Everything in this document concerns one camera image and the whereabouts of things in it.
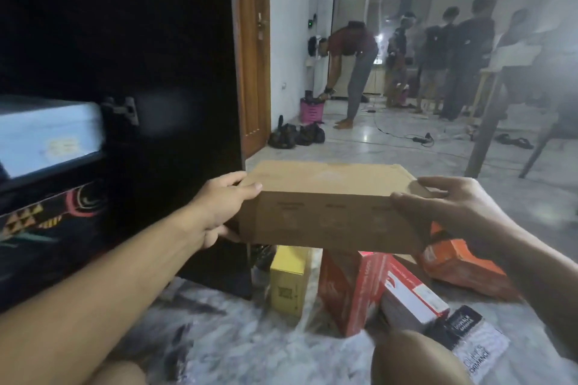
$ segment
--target yellow box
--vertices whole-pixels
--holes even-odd
[[[310,248],[279,245],[271,264],[271,306],[300,317],[310,272]]]

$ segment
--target pink bucket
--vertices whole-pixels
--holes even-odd
[[[321,122],[323,120],[323,105],[325,104],[310,105],[301,101],[301,111],[299,115],[301,123]]]

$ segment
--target wooden door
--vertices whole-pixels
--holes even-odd
[[[269,0],[233,0],[242,150],[263,148],[271,132]]]

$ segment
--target grey pants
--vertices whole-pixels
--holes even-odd
[[[356,65],[353,66],[353,72],[351,72],[351,79],[347,85],[347,95],[349,99],[347,101],[347,118],[353,119],[356,117],[357,111],[359,110],[359,104],[361,104],[361,96],[365,89],[365,84],[369,79],[369,74],[373,68],[373,62],[378,56],[378,49],[374,51],[363,52],[357,55]]]

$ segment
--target cardboard box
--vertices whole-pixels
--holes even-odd
[[[394,258],[387,259],[385,292],[380,308],[391,328],[424,332],[450,307]]]
[[[279,246],[271,264],[271,306],[300,317],[310,272],[310,248]]]
[[[361,331],[383,293],[387,255],[323,250],[317,294],[345,337]]]
[[[242,184],[263,191],[243,203],[248,243],[419,254],[414,229],[391,206],[392,192],[429,196],[399,165],[261,162]]]
[[[401,265],[405,266],[412,274],[414,274],[415,277],[420,279],[424,285],[428,287],[432,286],[431,277],[427,272],[425,272],[413,256],[409,254],[394,254],[393,256],[399,263],[401,263]]]
[[[463,239],[430,245],[419,260],[433,279],[504,300],[521,299],[508,276],[492,261],[473,256]]]
[[[508,349],[510,340],[472,308],[462,306],[426,335],[462,361],[478,384]]]

